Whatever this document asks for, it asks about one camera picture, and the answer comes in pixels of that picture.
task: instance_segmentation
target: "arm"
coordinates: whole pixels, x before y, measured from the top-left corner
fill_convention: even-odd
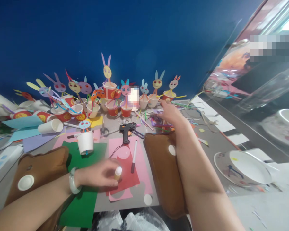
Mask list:
[[[106,178],[119,164],[106,159],[87,168],[75,171],[75,184],[114,187],[118,181]],[[35,231],[71,195],[69,174],[66,174],[24,195],[0,211],[0,230]]]
[[[190,123],[180,111],[161,100],[159,117],[176,131],[177,161],[194,230],[245,230]]]

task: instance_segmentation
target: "glue stick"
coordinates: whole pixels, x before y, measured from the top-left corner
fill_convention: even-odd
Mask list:
[[[115,180],[119,180],[122,174],[122,167],[119,166],[117,167],[116,171],[115,171]]]

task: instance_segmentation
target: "blue wall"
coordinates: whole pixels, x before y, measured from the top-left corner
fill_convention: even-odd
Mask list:
[[[99,86],[105,80],[101,52],[111,54],[112,82],[129,78],[150,92],[155,70],[166,70],[161,94],[181,75],[177,95],[191,98],[244,28],[261,0],[195,1],[0,1],[0,93],[13,89],[40,98],[25,82],[56,72]],[[237,22],[241,23],[234,30]]]

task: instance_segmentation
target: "bangle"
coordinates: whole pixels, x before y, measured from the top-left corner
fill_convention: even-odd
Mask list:
[[[70,172],[70,189],[71,189],[71,192],[73,194],[78,194],[82,188],[82,186],[80,186],[79,188],[76,187],[75,185],[75,171],[76,171],[76,167],[72,168],[71,172]]]

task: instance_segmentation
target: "left hand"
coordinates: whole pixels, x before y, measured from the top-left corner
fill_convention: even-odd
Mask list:
[[[120,164],[115,159],[105,159],[86,168],[77,169],[75,172],[75,184],[91,187],[116,187],[118,181],[109,178],[114,175],[115,170]]]

